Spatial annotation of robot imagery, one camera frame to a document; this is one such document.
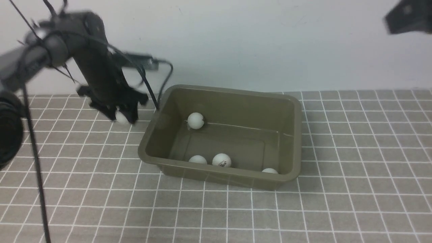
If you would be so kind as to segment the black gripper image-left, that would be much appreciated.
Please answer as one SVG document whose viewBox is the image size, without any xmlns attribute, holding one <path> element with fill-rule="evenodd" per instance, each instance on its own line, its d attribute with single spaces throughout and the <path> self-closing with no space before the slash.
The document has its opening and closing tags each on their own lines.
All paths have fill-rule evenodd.
<svg viewBox="0 0 432 243">
<path fill-rule="evenodd" d="M 116 120 L 115 106 L 125 106 L 125 117 L 134 125 L 138 120 L 138 104 L 145 105 L 149 97 L 128 85 L 108 48 L 88 46 L 76 51 L 73 59 L 87 82 L 77 88 L 77 94 L 97 102 L 91 103 L 91 108 L 111 121 Z"/>
</svg>

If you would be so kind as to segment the grey black robot arm left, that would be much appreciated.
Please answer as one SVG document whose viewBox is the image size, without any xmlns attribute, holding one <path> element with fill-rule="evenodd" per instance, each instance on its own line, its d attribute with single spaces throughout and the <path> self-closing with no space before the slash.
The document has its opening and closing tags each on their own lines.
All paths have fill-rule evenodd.
<svg viewBox="0 0 432 243">
<path fill-rule="evenodd" d="M 44 68 L 58 68 L 73 59 L 87 82 L 77 88 L 89 106 L 109 120 L 134 124 L 138 105 L 149 97 L 128 85 L 123 67 L 142 68 L 127 54 L 109 51 L 103 20 L 90 11 L 62 13 L 41 21 L 26 34 L 23 46 L 1 55 L 1 168 L 16 156 L 24 140 L 23 102 L 15 92 Z"/>
</svg>

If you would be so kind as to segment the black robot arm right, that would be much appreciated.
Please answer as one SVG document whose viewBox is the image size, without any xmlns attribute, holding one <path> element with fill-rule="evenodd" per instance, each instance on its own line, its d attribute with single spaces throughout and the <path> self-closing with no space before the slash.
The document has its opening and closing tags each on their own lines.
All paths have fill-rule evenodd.
<svg viewBox="0 0 432 243">
<path fill-rule="evenodd" d="M 384 17 L 389 34 L 432 33 L 432 1 L 400 0 Z"/>
</svg>

